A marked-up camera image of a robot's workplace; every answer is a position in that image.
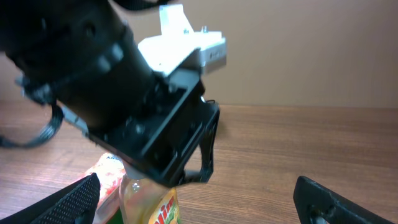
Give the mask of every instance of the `wooden table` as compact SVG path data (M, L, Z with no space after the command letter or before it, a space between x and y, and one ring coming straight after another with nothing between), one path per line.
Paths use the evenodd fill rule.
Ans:
M398 110L222 106L215 173L178 189L184 223L298 223L300 175L398 222ZM50 110L0 103L0 133L27 139ZM0 218L72 183L104 151L64 123L47 145L0 149ZM196 153L190 166L197 167Z

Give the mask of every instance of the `brown tabletop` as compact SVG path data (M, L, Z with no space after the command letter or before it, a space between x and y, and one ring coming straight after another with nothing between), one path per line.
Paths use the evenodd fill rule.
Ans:
M49 116L2 102L0 134L28 139ZM0 218L74 182L102 153L66 123L40 148L0 149ZM178 189L183 222L298 223L300 175L398 222L397 159L398 110L222 106L213 177Z

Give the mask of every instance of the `transparent bottle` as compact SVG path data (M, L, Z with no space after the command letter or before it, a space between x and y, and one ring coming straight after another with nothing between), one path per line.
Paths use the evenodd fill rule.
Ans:
M124 224L180 224L175 188L168 189L124 163L126 175L119 188Z

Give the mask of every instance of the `beige wall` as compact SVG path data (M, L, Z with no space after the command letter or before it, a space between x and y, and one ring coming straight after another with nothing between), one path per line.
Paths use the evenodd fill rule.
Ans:
M398 107L397 0L180 2L194 29L207 25L228 40L227 67L205 77L207 98ZM156 12L127 17L137 41L160 33ZM20 100L19 72L4 57L0 66L0 99Z

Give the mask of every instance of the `yellow label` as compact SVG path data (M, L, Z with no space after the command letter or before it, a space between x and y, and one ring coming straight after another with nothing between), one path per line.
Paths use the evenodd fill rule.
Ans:
M149 219L149 224L181 224L175 188L169 191L159 203Z

